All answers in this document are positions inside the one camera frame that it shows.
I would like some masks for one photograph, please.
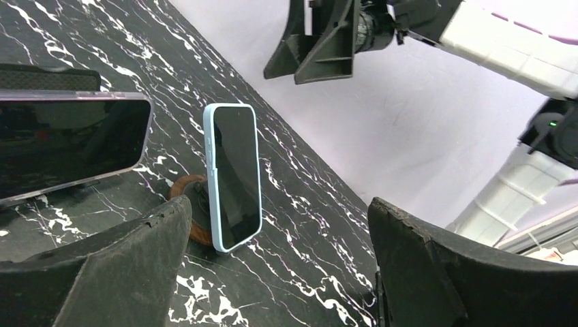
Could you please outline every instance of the wooden phone stand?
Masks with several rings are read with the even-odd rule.
[[[186,195],[191,201],[192,224],[189,238],[202,245],[213,246],[211,236],[211,214],[209,212],[209,192],[207,177],[203,175],[186,175],[170,188],[169,199]]]

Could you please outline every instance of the smartphone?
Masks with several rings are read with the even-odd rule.
[[[203,129],[213,246],[229,253],[262,226],[255,111],[247,104],[210,104]]]
[[[0,206],[130,171],[152,113],[140,93],[0,91]]]

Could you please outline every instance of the white marble veining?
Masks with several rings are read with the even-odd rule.
[[[283,313],[291,319],[284,326],[371,326],[373,297],[361,295],[373,288],[375,260],[363,203],[348,199],[343,183],[174,8],[160,0],[0,0],[0,12],[1,58],[96,69],[103,91],[139,91],[156,107],[133,172],[82,190],[73,205],[50,194],[13,208],[27,228],[59,247],[161,204],[179,176],[203,173],[204,106],[249,103],[258,117],[263,232],[219,263],[187,254],[168,320],[266,326],[254,319]],[[100,219],[106,223],[96,225]],[[9,225],[0,236],[18,235]],[[243,300],[236,280],[259,294]],[[335,320],[320,322],[323,311]]]

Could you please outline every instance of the light blue phone case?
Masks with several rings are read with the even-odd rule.
[[[217,175],[217,167],[215,165],[215,124],[213,116],[215,114],[215,110],[220,107],[247,108],[248,110],[251,110],[251,113],[253,114],[253,125],[255,127],[255,156],[257,157],[257,186],[259,192],[259,228],[255,234],[252,234],[230,249],[226,249],[225,246],[223,246],[221,207],[219,205],[219,181]],[[228,253],[235,250],[237,247],[240,247],[255,235],[257,235],[261,231],[261,227],[263,225],[261,206],[261,176],[259,168],[258,135],[255,110],[253,110],[253,107],[248,104],[209,104],[204,108],[204,112],[202,114],[202,127],[204,131],[204,150],[207,157],[207,180],[209,183],[209,208],[211,210],[211,236],[213,237],[213,246],[218,252]]]

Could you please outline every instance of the black phone holder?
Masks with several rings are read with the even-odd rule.
[[[209,184],[203,175],[187,175],[174,182],[169,198],[187,196],[191,202],[192,224],[189,238],[202,245],[213,246]]]
[[[101,82],[100,74],[95,70],[0,63],[0,90],[98,92]],[[65,190],[83,189],[98,183],[90,181]],[[11,201],[0,208],[18,206],[28,200]]]

